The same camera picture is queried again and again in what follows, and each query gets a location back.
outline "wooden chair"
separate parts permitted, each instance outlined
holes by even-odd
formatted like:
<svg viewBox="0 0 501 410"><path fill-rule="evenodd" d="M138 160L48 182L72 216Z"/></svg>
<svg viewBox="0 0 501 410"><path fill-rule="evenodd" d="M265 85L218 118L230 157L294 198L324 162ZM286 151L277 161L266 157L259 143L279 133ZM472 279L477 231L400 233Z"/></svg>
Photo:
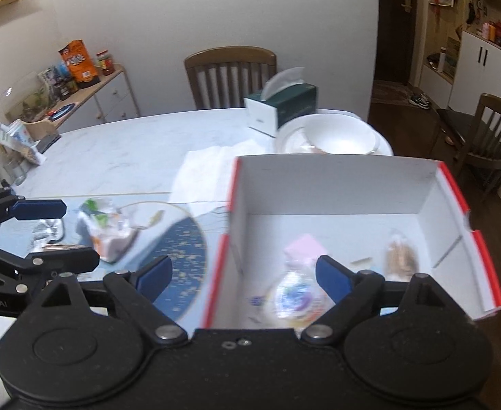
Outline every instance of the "wooden chair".
<svg viewBox="0 0 501 410"><path fill-rule="evenodd" d="M486 108L492 112L485 115ZM465 164L487 170L487 195L501 183L501 98L482 94L474 116L447 109L438 109L437 113L438 134L444 129L458 151L454 176L460 174Z"/></svg>
<svg viewBox="0 0 501 410"><path fill-rule="evenodd" d="M243 97L277 73L277 57L254 46L216 47L187 57L184 66L197 109L242 108Z"/></svg>

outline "chair seat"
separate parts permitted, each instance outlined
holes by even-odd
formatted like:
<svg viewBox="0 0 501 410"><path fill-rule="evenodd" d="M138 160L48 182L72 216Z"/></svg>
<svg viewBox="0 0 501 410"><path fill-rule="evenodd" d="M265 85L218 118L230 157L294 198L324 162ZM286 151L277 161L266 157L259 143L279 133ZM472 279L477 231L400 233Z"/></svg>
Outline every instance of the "chair seat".
<svg viewBox="0 0 501 410"><path fill-rule="evenodd" d="M455 139L455 145L458 148L461 148L465 144L465 137L468 136L474 116L465 114L464 112L451 111L448 109L438 109L437 113L444 125L449 129L449 131L447 131L448 135L452 138L452 140ZM499 142L494 132L488 128L484 121L480 122L476 137L482 139L485 131L485 138L487 138L488 142L490 140L494 140L493 143Z"/></svg>

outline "sneaker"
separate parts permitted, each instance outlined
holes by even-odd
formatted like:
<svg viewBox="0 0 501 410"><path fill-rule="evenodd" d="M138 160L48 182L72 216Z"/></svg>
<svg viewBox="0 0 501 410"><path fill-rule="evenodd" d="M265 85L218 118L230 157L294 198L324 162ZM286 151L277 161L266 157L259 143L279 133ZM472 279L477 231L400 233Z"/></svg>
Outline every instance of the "sneaker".
<svg viewBox="0 0 501 410"><path fill-rule="evenodd" d="M410 102L411 105L419 106L421 109L431 108L431 102L427 99L427 97L424 94L412 95L408 99L408 102Z"/></svg>

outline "cardboard box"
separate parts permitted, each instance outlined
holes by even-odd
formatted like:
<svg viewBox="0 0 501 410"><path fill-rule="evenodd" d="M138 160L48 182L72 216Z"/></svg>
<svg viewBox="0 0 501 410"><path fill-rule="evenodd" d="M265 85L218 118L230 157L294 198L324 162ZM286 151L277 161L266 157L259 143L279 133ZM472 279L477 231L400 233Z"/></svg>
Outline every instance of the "cardboard box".
<svg viewBox="0 0 501 410"><path fill-rule="evenodd" d="M285 271L283 249L310 233L339 263L372 258L380 271L393 230L473 319L501 308L480 231L443 162L391 156L277 154L240 157L205 325L257 328L252 298Z"/></svg>
<svg viewBox="0 0 501 410"><path fill-rule="evenodd" d="M261 94L255 92L244 100L248 126L271 137L290 120L317 110L317 87L309 83L294 84L264 101Z"/></svg>

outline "dining table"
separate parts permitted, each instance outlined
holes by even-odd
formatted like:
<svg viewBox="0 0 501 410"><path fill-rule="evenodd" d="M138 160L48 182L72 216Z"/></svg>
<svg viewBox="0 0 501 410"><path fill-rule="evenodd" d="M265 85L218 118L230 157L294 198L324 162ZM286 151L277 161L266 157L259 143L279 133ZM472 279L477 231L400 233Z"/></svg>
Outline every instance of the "dining table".
<svg viewBox="0 0 501 410"><path fill-rule="evenodd" d="M318 110L317 113L356 117L346 111ZM380 136L380 139L379 153L393 155L385 138ZM46 161L32 168L26 180L13 188L17 195L27 199L61 198L70 211L76 211L82 200L90 197L108 197L118 204L165 204L189 151L233 146L246 140L255 141L265 153L276 150L275 138L247 126L244 108L177 112L105 123L63 133L44 153ZM175 205L166 211L173 217L170 224L174 224L181 220L184 205ZM201 230L211 232L206 236L206 270L203 268L200 293L195 294L191 312L177 320L189 332L202 322L200 316L211 289L219 239L227 232L228 222L214 219L211 224L213 220L207 214L191 219ZM32 226L14 219L2 224L0 248L24 257ZM68 233L68 240L71 238L75 237ZM0 338L12 323L13 319L0 317ZM6 398L2 391L0 382L0 404Z"/></svg>

